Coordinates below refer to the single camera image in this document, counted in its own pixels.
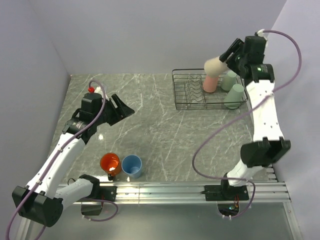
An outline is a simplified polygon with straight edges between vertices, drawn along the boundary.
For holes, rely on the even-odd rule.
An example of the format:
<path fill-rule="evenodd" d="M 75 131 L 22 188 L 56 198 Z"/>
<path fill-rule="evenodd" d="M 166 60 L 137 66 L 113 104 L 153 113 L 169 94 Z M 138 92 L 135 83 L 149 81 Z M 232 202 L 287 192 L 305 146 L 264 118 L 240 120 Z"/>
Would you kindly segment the beige plastic cup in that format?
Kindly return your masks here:
<path fill-rule="evenodd" d="M 211 58 L 204 63 L 204 72 L 207 76 L 218 77 L 220 74 L 229 70 L 225 62 L 220 61 L 220 57 Z"/>

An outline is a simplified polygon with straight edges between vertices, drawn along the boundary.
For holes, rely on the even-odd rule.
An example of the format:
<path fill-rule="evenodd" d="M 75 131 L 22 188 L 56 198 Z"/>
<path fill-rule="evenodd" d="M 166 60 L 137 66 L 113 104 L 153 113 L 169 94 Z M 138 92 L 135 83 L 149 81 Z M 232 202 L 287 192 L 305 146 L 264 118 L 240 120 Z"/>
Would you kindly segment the small light green cup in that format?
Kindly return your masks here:
<path fill-rule="evenodd" d="M 227 71 L 223 76 L 220 87 L 223 91 L 230 91 L 237 82 L 237 74 L 232 70 Z"/>

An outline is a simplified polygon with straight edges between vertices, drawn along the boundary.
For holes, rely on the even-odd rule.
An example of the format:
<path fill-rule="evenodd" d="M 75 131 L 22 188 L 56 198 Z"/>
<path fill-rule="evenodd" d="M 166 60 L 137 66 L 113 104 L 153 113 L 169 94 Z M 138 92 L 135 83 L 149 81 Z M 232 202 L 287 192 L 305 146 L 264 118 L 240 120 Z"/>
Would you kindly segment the salmon pink plastic cup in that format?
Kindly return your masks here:
<path fill-rule="evenodd" d="M 207 75 L 203 81 L 202 88 L 206 93 L 213 93 L 216 91 L 219 82 L 219 77 L 211 77 Z"/>

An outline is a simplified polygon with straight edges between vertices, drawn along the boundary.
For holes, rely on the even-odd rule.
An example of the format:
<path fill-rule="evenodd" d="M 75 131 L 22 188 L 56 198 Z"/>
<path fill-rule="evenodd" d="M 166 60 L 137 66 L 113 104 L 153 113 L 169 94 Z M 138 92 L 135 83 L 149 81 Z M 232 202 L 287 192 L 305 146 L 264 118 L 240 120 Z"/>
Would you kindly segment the tall green plastic cup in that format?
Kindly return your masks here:
<path fill-rule="evenodd" d="M 234 84 L 223 101 L 224 106 L 231 110 L 239 108 L 244 91 L 245 89 L 241 84 Z"/>

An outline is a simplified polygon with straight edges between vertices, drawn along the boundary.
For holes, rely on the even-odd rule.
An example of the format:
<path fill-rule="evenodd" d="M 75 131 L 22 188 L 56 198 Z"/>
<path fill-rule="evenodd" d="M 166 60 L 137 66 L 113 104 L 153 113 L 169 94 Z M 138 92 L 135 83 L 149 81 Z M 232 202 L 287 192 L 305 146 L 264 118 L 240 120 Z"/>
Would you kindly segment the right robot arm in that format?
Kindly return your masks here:
<path fill-rule="evenodd" d="M 280 129 L 273 90 L 274 70 L 264 64 L 266 39 L 262 36 L 246 36 L 236 39 L 219 60 L 238 74 L 244 81 L 253 110 L 253 139 L 240 149 L 240 161 L 221 181 L 220 194 L 226 200 L 244 192 L 255 173 L 276 163 L 291 148 Z"/>

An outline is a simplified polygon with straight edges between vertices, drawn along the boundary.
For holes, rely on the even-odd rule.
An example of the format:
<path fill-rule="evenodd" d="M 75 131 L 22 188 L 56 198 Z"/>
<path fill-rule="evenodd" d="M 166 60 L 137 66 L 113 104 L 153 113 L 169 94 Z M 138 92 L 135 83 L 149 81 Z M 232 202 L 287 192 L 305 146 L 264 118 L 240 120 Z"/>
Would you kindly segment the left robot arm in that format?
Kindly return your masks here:
<path fill-rule="evenodd" d="M 98 126 L 110 126 L 133 115 L 135 111 L 113 94 L 103 99 L 99 93 L 86 93 L 80 108 L 72 114 L 59 137 L 58 143 L 39 172 L 26 184 L 12 192 L 21 217 L 52 227 L 63 211 L 73 203 L 88 199 L 101 200 L 102 190 L 98 178 L 83 174 L 72 184 L 59 189 L 67 168 L 84 149 Z"/>

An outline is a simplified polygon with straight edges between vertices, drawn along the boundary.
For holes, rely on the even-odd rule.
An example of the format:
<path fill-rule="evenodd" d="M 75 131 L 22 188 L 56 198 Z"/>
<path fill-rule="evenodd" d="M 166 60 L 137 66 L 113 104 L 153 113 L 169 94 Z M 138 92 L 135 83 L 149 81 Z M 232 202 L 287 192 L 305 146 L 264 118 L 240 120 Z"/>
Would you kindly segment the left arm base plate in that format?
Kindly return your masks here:
<path fill-rule="evenodd" d="M 119 211 L 119 207 L 115 203 L 116 195 L 116 186 L 102 186 L 97 194 L 83 197 L 76 204 L 80 204 L 80 212 L 84 218 L 101 217 L 106 213 L 110 214 L 107 218 L 111 219 Z"/>

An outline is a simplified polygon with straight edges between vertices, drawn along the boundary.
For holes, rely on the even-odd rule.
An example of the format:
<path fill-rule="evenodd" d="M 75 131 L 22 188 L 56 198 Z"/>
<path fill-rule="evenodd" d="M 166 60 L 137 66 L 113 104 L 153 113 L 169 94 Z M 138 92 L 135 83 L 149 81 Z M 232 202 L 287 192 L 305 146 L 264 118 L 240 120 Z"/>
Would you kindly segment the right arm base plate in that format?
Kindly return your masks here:
<path fill-rule="evenodd" d="M 207 202 L 217 202 L 219 213 L 223 217 L 235 217 L 240 212 L 240 201 L 249 200 L 247 187 L 205 185 L 200 192 Z"/>

